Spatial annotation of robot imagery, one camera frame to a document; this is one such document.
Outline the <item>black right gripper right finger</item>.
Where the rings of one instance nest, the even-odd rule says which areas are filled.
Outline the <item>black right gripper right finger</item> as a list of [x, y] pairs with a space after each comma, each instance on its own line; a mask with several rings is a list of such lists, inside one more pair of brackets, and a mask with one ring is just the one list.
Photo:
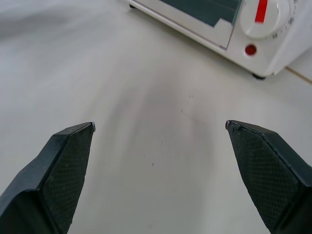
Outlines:
[[271, 234], [312, 234], [312, 166], [276, 132], [227, 120], [239, 172]]

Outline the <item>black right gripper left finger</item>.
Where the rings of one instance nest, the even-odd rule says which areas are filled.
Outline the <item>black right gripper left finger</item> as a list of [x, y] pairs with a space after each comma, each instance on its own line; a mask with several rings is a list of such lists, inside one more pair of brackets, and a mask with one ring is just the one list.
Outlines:
[[0, 234], [67, 234], [85, 182], [94, 122], [55, 133], [0, 195]]

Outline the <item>white toaster oven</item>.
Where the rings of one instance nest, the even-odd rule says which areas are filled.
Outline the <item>white toaster oven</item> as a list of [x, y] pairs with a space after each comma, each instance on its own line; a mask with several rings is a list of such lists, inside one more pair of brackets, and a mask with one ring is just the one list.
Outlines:
[[193, 33], [153, 14], [146, 8], [132, 5], [160, 22], [174, 28], [210, 50], [234, 62], [252, 73], [255, 78], [264, 79], [278, 74], [295, 59], [312, 48], [312, 0], [289, 0], [291, 9], [286, 23], [277, 32], [262, 39], [252, 39], [245, 35], [240, 26], [238, 12], [234, 30], [227, 49], [221, 48]]

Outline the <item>white dial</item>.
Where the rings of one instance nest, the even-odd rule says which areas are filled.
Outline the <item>white dial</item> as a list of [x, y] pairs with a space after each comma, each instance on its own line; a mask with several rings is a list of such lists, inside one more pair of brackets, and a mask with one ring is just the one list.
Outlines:
[[240, 26], [252, 39], [265, 38], [282, 28], [290, 9], [289, 0], [244, 0]]

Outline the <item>glass oven door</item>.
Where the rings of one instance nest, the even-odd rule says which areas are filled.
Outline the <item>glass oven door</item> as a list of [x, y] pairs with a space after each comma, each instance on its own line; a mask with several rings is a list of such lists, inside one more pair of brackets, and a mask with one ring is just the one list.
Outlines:
[[227, 49], [243, 0], [128, 0]]

